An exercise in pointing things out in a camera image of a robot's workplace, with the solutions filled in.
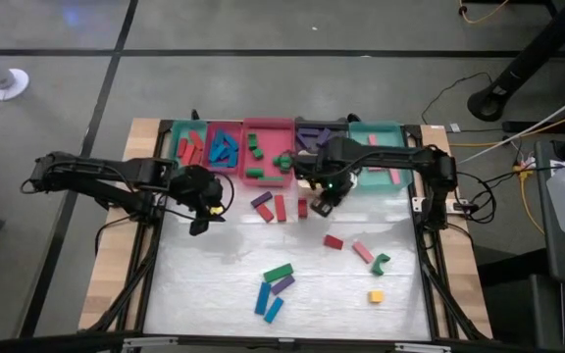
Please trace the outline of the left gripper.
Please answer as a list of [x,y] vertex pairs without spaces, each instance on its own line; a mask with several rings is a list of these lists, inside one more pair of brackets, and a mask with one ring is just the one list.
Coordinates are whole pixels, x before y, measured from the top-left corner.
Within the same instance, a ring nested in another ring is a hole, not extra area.
[[223,192],[221,182],[215,175],[199,165],[178,167],[171,171],[168,196],[194,212],[196,217],[208,217],[190,223],[189,234],[192,236],[206,232],[210,222],[226,221],[221,216],[225,212]]

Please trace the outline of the small red plastic bin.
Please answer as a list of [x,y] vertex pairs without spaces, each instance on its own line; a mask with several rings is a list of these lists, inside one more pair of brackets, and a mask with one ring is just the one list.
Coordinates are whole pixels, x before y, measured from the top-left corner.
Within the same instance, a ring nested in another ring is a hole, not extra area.
[[[235,168],[213,168],[210,167],[211,162],[209,161],[209,154],[210,151],[216,146],[214,139],[217,130],[222,130],[224,133],[230,134],[238,144],[238,161]],[[204,144],[203,155],[201,160],[201,166],[208,169],[209,171],[215,172],[222,172],[227,175],[234,175],[237,172],[239,164],[242,158],[243,147],[241,143],[241,135],[242,135],[242,122],[240,121],[230,121],[230,122],[223,122],[223,121],[211,121],[208,123],[207,127],[207,137]]]

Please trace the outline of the long blue wooden block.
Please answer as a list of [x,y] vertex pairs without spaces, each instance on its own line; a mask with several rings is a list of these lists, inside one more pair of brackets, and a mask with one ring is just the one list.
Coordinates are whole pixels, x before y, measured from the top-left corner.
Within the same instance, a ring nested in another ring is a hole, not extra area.
[[267,309],[271,285],[268,282],[262,282],[259,288],[254,313],[264,315]]

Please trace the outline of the large pink plastic bin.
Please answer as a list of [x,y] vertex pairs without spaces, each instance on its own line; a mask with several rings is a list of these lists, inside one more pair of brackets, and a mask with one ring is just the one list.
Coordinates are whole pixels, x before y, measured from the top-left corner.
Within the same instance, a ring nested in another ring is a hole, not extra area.
[[[261,160],[256,160],[253,152],[248,149],[247,135],[256,133],[258,148],[264,153]],[[291,118],[246,118],[242,122],[241,143],[243,147],[238,176],[247,186],[254,187],[288,187],[293,172],[283,174],[279,167],[273,164],[273,159],[285,151],[294,150],[294,121]],[[264,170],[264,177],[284,177],[284,181],[260,181],[250,178],[245,171],[250,168]]]

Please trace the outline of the black floor stand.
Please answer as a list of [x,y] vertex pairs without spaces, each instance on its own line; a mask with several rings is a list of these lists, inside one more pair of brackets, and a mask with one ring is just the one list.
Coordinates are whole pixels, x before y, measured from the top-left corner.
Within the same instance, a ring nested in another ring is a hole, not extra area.
[[498,121],[513,94],[565,46],[565,5],[557,10],[553,0],[517,0],[517,3],[543,5],[551,20],[498,78],[469,97],[469,112],[485,122]]

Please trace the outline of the black aluminium table frame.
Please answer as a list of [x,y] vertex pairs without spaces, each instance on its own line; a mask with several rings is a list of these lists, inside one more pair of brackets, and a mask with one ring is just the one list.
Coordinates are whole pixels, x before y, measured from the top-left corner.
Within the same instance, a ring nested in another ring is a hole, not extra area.
[[[169,143],[167,134],[172,122],[161,119],[135,118],[130,124],[124,156],[149,157],[163,151]],[[492,338],[488,309],[485,304],[479,272],[476,268],[473,243],[467,239],[466,223],[455,217],[452,229],[442,230],[437,236],[436,246],[428,251],[430,262],[446,275],[446,285],[450,288],[455,301],[473,325],[487,338]],[[82,314],[78,326],[90,328],[99,320],[100,312],[109,308],[128,280],[130,268],[139,265],[142,253],[148,250],[152,235],[137,226],[114,225],[107,233],[107,242],[99,244],[99,252],[94,260],[89,287],[85,296]],[[440,302],[437,290],[432,289],[430,281],[421,279],[423,295],[429,301],[425,308],[430,311],[430,327],[437,330],[429,339],[362,339],[360,336],[305,338],[286,336],[228,336],[228,335],[148,335],[126,343],[127,349],[160,346],[212,346],[222,350],[244,348],[247,350],[270,349],[293,351],[295,349],[383,349],[395,350],[401,345],[443,345],[454,348],[459,343],[466,343],[465,332],[460,328],[457,336],[451,338],[448,333],[449,315],[447,306]]]

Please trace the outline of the white plastic bin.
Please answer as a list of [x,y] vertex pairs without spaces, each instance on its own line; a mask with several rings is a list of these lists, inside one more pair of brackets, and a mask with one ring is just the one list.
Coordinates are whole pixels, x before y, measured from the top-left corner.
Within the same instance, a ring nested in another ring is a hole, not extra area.
[[311,189],[310,185],[309,185],[309,168],[312,165],[296,165],[293,167],[294,170],[294,175],[296,177],[297,180],[297,184],[298,186],[303,189],[304,191],[308,190],[308,191],[312,191],[312,192],[317,192],[319,193],[320,191],[314,191]]

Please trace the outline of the black side desk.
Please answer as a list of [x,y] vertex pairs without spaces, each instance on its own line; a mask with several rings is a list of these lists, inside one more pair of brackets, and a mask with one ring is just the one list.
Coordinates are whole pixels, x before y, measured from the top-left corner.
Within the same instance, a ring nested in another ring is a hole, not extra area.
[[565,284],[565,232],[560,228],[546,182],[565,166],[565,142],[536,145],[537,179],[545,247],[479,267],[482,285],[527,279],[531,286],[536,349],[565,351],[562,285]]

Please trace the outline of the large teal plastic bin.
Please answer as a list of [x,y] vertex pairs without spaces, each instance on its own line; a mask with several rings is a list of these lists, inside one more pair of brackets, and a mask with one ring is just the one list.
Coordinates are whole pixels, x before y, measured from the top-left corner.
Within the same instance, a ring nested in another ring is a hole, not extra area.
[[[387,123],[350,123],[348,136],[364,145],[370,145],[368,135],[377,137],[379,146],[403,147],[404,139],[399,124]],[[399,170],[401,183],[394,185],[389,174],[390,169],[385,172],[370,173],[368,167],[364,167],[358,175],[358,186],[366,191],[397,192],[406,188],[412,180],[412,175],[407,170]]]

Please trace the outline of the green arch wooden block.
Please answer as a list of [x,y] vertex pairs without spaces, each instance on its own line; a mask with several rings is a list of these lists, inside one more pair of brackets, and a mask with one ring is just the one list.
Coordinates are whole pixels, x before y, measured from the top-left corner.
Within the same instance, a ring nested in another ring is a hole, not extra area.
[[383,265],[388,263],[390,260],[391,260],[391,258],[387,254],[385,254],[385,253],[379,254],[375,258],[375,261],[372,265],[371,273],[375,276],[378,276],[378,277],[383,276],[385,274],[385,271],[383,270]]

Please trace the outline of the small teal plastic bin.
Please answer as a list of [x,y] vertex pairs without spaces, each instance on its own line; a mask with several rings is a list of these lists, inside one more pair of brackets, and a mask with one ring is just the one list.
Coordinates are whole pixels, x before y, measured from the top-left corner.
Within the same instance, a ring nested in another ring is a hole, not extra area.
[[190,140],[189,133],[191,131],[195,131],[198,133],[201,140],[205,142],[207,137],[207,127],[208,125],[204,121],[174,121],[171,129],[171,140],[167,157],[177,162],[181,167],[181,158],[178,157],[180,139],[186,138],[187,140]]

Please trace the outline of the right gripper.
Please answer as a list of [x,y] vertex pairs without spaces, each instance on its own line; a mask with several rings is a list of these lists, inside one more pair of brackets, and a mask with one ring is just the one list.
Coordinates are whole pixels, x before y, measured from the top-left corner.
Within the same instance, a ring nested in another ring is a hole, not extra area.
[[312,190],[320,191],[310,208],[319,216],[326,218],[333,210],[333,205],[338,206],[356,186],[359,175],[358,167],[345,169],[343,166],[326,165],[320,167],[314,164],[309,168],[309,185]]

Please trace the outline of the dark grey plastic bin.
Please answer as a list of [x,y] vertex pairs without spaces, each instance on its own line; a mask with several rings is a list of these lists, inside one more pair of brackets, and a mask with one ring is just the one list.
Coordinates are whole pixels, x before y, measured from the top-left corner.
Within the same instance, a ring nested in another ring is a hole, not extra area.
[[[307,120],[307,119],[304,119],[302,117],[297,117],[294,120],[294,127],[295,127],[294,142],[295,142],[295,150],[296,151],[304,150],[304,149],[301,148],[300,144],[296,140],[296,135],[298,134],[297,130],[300,129],[300,128],[317,128],[317,129],[320,129],[321,131],[324,128],[329,128],[332,131],[330,139],[333,138],[333,137],[337,137],[337,136],[341,136],[341,137],[347,137],[348,136],[348,121],[347,121],[346,118],[339,118],[339,119],[330,120],[330,121],[317,121],[317,120]],[[307,140],[309,140],[310,143],[311,143],[311,149],[308,152],[316,152],[320,148],[319,146],[316,145],[316,139],[317,139],[318,136],[304,136],[304,137]]]

